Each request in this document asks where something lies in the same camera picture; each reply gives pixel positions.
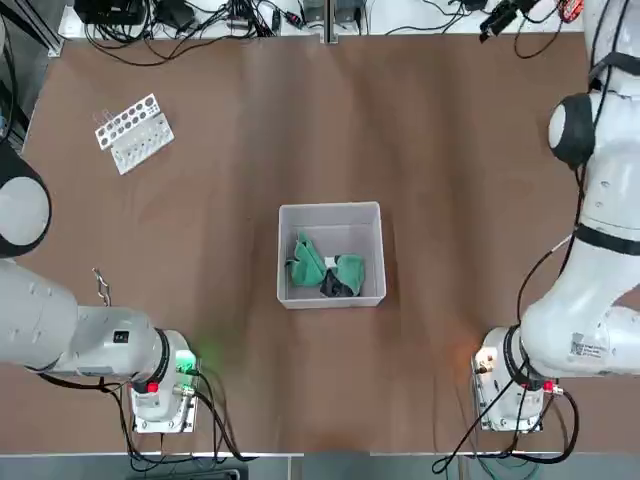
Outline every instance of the green light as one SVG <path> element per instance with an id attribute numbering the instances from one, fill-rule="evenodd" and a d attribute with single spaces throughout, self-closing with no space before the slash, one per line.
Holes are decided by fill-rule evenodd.
<path id="1" fill-rule="evenodd" d="M 189 370 L 195 370 L 196 356 L 189 350 L 178 350 L 176 352 L 176 371 L 185 373 Z"/>

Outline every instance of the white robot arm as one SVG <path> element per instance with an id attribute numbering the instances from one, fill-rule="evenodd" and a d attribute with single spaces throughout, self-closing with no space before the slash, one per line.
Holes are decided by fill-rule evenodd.
<path id="1" fill-rule="evenodd" d="M 541 413 L 544 380 L 640 374 L 640 313 L 614 306 L 640 283 L 640 1 L 585 0 L 583 18 L 599 90 L 567 97 L 549 126 L 554 154 L 572 168 L 587 165 L 582 212 L 551 290 L 520 328 L 492 330 L 476 354 L 479 405 L 514 380 L 486 429 L 527 431 Z"/>
<path id="2" fill-rule="evenodd" d="M 186 372 L 196 361 L 182 335 L 155 329 L 147 315 L 128 308 L 78 306 L 68 290 L 11 260 L 36 248 L 50 222 L 44 182 L 0 144 L 0 362 L 36 373 L 120 378 L 132 386 L 143 431 L 191 430 L 195 400 L 184 387 L 191 387 Z"/>

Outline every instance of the gray floor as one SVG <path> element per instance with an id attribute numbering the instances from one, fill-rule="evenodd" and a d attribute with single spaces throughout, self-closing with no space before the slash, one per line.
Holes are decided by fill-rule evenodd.
<path id="1" fill-rule="evenodd" d="M 367 454 L 326 453 L 295 458 L 292 463 L 293 475 L 289 476 L 287 458 L 261 458 L 248 465 L 233 460 L 222 467 L 239 469 L 243 479 L 250 480 L 426 480 L 445 479 L 431 473 L 431 456 L 371 457 Z M 490 479 L 477 460 L 458 459 L 462 462 L 462 476 L 459 476 L 458 461 L 449 469 L 450 479 Z M 626 455 L 574 455 L 560 465 L 540 467 L 535 475 L 528 476 L 530 466 L 519 467 L 519 462 L 511 462 L 512 467 L 501 466 L 495 460 L 486 461 L 494 478 L 504 480 L 596 480 L 634 479 L 640 477 L 640 458 Z M 207 460 L 181 465 L 167 466 L 147 474 L 146 478 L 190 478 L 193 474 L 207 472 Z M 126 457 L 121 456 L 53 456 L 53 457 L 0 457 L 0 479 L 2 480 L 124 480 L 145 478 L 143 474 L 132 472 Z"/>

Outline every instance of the brown table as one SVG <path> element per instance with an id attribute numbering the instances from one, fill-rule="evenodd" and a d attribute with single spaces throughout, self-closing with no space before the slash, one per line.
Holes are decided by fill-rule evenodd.
<path id="1" fill-rule="evenodd" d="M 568 34 L 530 61 L 509 36 L 221 42 L 161 68 L 69 44 L 25 152 L 51 189 L 53 226 L 21 262 L 92 305 L 99 266 L 116 304 L 181 331 L 220 374 L 243 451 L 450 451 L 471 418 L 471 355 L 491 327 L 514 322 L 524 274 L 570 229 L 575 186 L 544 131 L 554 104 L 584 87 L 584 57 L 582 36 Z M 119 176 L 92 116 L 150 92 L 176 140 Z M 278 207 L 360 200 L 382 206 L 386 300 L 286 311 Z M 0 452 L 124 450 L 109 398 L 19 368 L 0 375 Z M 638 451 L 636 381 L 563 385 L 582 413 L 578 450 Z M 209 416 L 198 417 L 197 433 L 167 450 L 211 451 Z M 482 435 L 480 448 L 510 438 Z M 158 448 L 157 436 L 138 442 Z M 522 445 L 561 450 L 557 419 Z"/>

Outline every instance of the plastic container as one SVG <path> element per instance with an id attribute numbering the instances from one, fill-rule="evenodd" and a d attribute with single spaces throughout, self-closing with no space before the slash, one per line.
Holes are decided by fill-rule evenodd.
<path id="1" fill-rule="evenodd" d="M 321 257 L 357 254 L 364 259 L 360 296 L 328 298 L 320 286 L 297 287 L 285 263 L 304 231 Z M 278 226 L 278 300 L 289 309 L 375 307 L 387 294 L 378 202 L 282 205 Z"/>

